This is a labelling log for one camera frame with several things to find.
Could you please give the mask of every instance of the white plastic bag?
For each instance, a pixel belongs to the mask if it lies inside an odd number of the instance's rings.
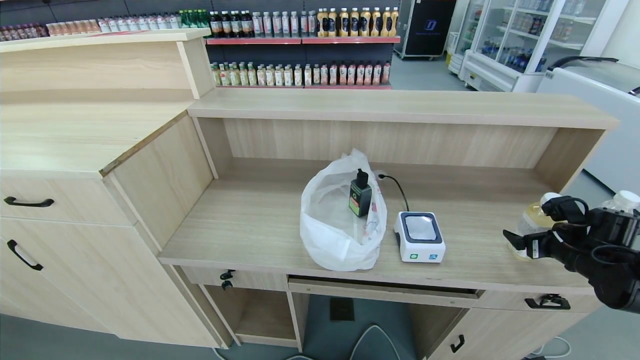
[[[351,181],[359,168],[369,174],[372,189],[369,214],[362,218],[349,209]],[[356,149],[322,169],[302,192],[300,237],[309,256],[323,268],[335,271],[372,268],[386,228],[387,206],[378,182],[367,156]]]

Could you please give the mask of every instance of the black drawer handle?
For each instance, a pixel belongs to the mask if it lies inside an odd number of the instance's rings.
[[[462,347],[462,345],[465,344],[465,336],[464,335],[459,335],[458,339],[460,339],[460,343],[457,345],[453,345],[451,344],[451,352],[453,352],[454,354],[458,352],[458,350],[460,350],[460,348]]]
[[[18,258],[20,258],[20,260],[22,260],[23,263],[27,264],[28,267],[30,267],[30,268],[32,268],[33,270],[36,270],[36,271],[42,270],[42,265],[40,265],[40,264],[31,265],[31,264],[29,264],[29,261],[26,261],[22,256],[20,256],[20,254],[18,254],[18,252],[15,250],[15,247],[18,246],[18,243],[15,242],[15,240],[9,240],[6,244],[7,244],[7,246],[9,246],[9,249],[11,249],[11,251],[13,251],[13,253]]]
[[[24,202],[16,202],[16,198],[12,196],[5,197],[4,202],[6,202],[7,205],[11,206],[28,206],[30,208],[48,208],[49,206],[51,206],[51,204],[54,203],[53,199],[44,199],[42,202],[25,204]]]
[[[540,298],[540,302],[529,297],[524,302],[531,309],[571,310],[569,301],[558,294],[546,294]]]

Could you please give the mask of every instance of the floor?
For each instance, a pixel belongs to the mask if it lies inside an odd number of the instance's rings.
[[[434,61],[395,58],[391,82],[398,90],[465,90],[463,83],[446,69],[444,58]],[[567,191],[596,206],[611,193],[583,172]],[[384,328],[402,360],[414,360],[410,319],[406,306],[397,303],[355,300],[355,322],[330,322],[328,299],[312,297],[307,325],[305,355],[317,360],[349,359],[361,333],[372,323]],[[637,359],[640,317],[601,307],[562,334],[572,344],[565,360]],[[564,344],[552,341],[544,354],[562,354]],[[228,360],[281,360],[297,354],[295,349],[247,344],[220,350]],[[0,359],[2,360],[216,360],[209,348],[183,347],[120,340],[114,335],[69,329],[0,316]],[[385,337],[370,332],[353,356],[354,360],[395,359]]]

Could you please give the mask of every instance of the white scanner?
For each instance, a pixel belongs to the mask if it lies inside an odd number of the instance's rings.
[[[439,263],[446,247],[434,213],[401,211],[394,226],[402,261]]]

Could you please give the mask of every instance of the cabinet door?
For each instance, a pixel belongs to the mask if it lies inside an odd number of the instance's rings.
[[[587,315],[471,309],[432,349],[429,359],[519,360]]]
[[[108,332],[96,319],[69,299],[44,276],[48,266],[34,270],[10,250],[8,242],[0,243],[0,313],[19,316],[39,322],[52,323],[78,329]],[[30,265],[35,258],[17,243],[13,248]]]
[[[135,227],[3,218],[2,234],[118,337],[219,346]]]

